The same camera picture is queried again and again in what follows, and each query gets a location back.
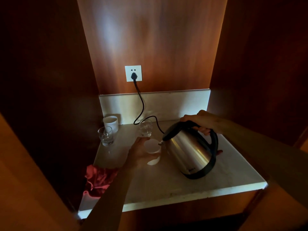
white cup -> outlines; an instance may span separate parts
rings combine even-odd
[[[103,118],[104,126],[110,126],[114,133],[119,129],[118,118],[116,116],[108,116]]]
[[[161,147],[158,144],[159,144],[159,141],[154,140],[154,139],[150,139],[150,140],[147,140],[147,141],[144,142],[144,147],[145,147],[145,150],[149,154],[160,153]],[[148,165],[155,165],[159,162],[159,160],[160,160],[160,156],[157,159],[149,161]]]

human hand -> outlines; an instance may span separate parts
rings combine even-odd
[[[205,136],[210,135],[211,129],[213,129],[216,133],[220,134],[219,123],[223,120],[214,114],[206,112],[204,110],[200,110],[197,115],[184,115],[180,121],[193,121],[197,123],[200,127],[193,127],[193,129],[200,131]],[[222,150],[218,150],[216,155],[222,153]]]
[[[160,153],[149,154],[145,151],[144,142],[149,139],[149,137],[137,137],[136,141],[128,151],[127,159],[123,167],[129,169],[140,168],[146,165],[149,161],[157,159],[160,156]]]

white marble countertop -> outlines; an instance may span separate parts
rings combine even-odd
[[[165,131],[175,122],[159,122],[160,128]],[[128,149],[137,136],[138,125],[120,125],[111,146],[104,147],[100,144],[94,165],[102,168],[121,167],[126,160]],[[155,122],[151,138],[158,141],[162,139],[162,133]],[[223,153],[217,156],[213,170],[197,180],[190,180],[182,175],[168,154],[163,151],[156,165],[147,165],[136,173],[127,192],[123,212],[264,189],[267,186],[266,181],[224,136],[218,135],[218,141],[218,149],[223,150]],[[97,201],[97,198],[83,196],[78,211],[79,217],[86,218]]]

black plug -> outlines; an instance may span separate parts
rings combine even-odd
[[[136,73],[135,73],[135,72],[133,72],[133,73],[132,73],[132,76],[131,76],[131,79],[132,79],[132,80],[136,80],[136,79],[137,79],[137,77],[138,77],[138,76],[136,75]]]

kettle base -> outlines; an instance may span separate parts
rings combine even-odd
[[[209,163],[203,169],[199,170],[198,172],[193,173],[193,174],[185,174],[182,172],[181,173],[188,179],[193,179],[193,180],[199,179],[207,175],[213,169],[215,163],[216,163],[216,157],[212,156]]]

